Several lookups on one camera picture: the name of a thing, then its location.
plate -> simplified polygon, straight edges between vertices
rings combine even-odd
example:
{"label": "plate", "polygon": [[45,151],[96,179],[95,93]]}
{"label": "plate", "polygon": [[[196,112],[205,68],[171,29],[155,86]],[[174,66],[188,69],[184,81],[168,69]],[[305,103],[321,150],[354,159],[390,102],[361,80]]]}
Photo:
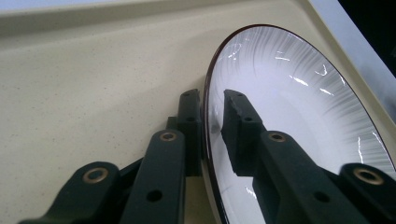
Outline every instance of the plate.
{"label": "plate", "polygon": [[326,57],[283,28],[251,25],[224,40],[205,82],[205,153],[223,223],[264,223],[252,178],[233,173],[220,134],[227,89],[244,93],[267,130],[290,134],[317,165],[338,174],[361,162],[396,177],[361,101]]}

black plastic bracket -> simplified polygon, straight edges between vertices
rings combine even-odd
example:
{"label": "black plastic bracket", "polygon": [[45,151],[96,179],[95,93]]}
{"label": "black plastic bracket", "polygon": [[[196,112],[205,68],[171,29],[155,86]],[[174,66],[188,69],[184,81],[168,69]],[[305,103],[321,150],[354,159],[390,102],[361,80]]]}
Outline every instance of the black plastic bracket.
{"label": "black plastic bracket", "polygon": [[201,126],[199,92],[186,91],[143,159],[121,171],[108,162],[81,167],[43,217],[21,224],[183,223],[185,177],[201,175]]}
{"label": "black plastic bracket", "polygon": [[344,166],[340,176],[323,170],[291,136],[266,131],[243,93],[227,90],[224,99],[221,133],[233,170],[253,177],[267,223],[395,222],[396,199],[386,196],[396,195],[389,176],[357,163]]}
{"label": "black plastic bracket", "polygon": [[155,133],[140,165],[120,219],[127,223],[183,223],[185,192],[184,134]]}

plate surface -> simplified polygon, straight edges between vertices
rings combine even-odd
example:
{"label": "plate surface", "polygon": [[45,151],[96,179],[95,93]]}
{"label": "plate surface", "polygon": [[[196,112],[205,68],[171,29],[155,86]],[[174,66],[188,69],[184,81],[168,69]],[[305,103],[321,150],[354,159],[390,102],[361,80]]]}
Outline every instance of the plate surface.
{"label": "plate surface", "polygon": [[220,134],[226,89],[244,93],[267,130],[290,134],[317,165],[338,174],[344,163],[361,162],[396,177],[360,100],[317,49],[279,27],[245,27],[221,44],[205,84],[208,167],[223,221],[264,222],[252,178],[233,173]]}

mounting hole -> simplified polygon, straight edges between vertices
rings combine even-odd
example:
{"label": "mounting hole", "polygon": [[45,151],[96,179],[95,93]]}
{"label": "mounting hole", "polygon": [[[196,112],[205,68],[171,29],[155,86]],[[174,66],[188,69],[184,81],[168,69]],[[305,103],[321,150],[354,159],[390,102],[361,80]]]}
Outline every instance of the mounting hole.
{"label": "mounting hole", "polygon": [[328,203],[330,201],[330,197],[327,194],[320,191],[315,192],[314,197],[316,200],[322,203]]}
{"label": "mounting hole", "polygon": [[171,142],[177,138],[175,133],[163,133],[160,135],[161,140],[164,142]]}
{"label": "mounting hole", "polygon": [[163,197],[163,193],[159,190],[150,191],[147,195],[147,200],[152,203],[158,202]]}
{"label": "mounting hole", "polygon": [[87,184],[96,184],[106,179],[107,176],[108,170],[106,168],[97,167],[87,171],[82,180]]}
{"label": "mounting hole", "polygon": [[286,137],[283,136],[283,134],[280,134],[280,133],[270,133],[268,136],[270,137],[271,140],[273,140],[275,142],[284,142],[284,141],[286,141]]}
{"label": "mounting hole", "polygon": [[384,179],[377,173],[365,168],[357,167],[353,170],[353,174],[361,181],[372,185],[382,185]]}

bolt hole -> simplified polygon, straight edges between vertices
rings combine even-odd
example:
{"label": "bolt hole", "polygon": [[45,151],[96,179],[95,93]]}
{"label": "bolt hole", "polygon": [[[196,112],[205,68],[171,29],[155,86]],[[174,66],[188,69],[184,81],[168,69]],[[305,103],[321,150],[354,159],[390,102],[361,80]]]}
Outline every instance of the bolt hole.
{"label": "bolt hole", "polygon": [[269,137],[271,140],[276,141],[276,142],[284,142],[286,141],[285,136],[283,136],[280,133],[270,133]]}
{"label": "bolt hole", "polygon": [[152,203],[158,202],[163,197],[163,193],[159,190],[150,191],[147,195],[147,200]]}
{"label": "bolt hole", "polygon": [[91,180],[99,179],[99,178],[101,178],[103,176],[103,174],[104,174],[103,171],[100,171],[100,170],[93,171],[93,172],[88,174],[88,178],[91,179]]}
{"label": "bolt hole", "polygon": [[160,138],[161,140],[165,142],[170,142],[176,139],[176,134],[175,133],[163,133],[161,134]]}
{"label": "bolt hole", "polygon": [[375,176],[368,172],[361,172],[361,175],[368,180],[376,180]]}
{"label": "bolt hole", "polygon": [[328,203],[330,201],[330,198],[327,194],[317,191],[314,193],[314,197],[316,200],[322,202],[322,203]]}

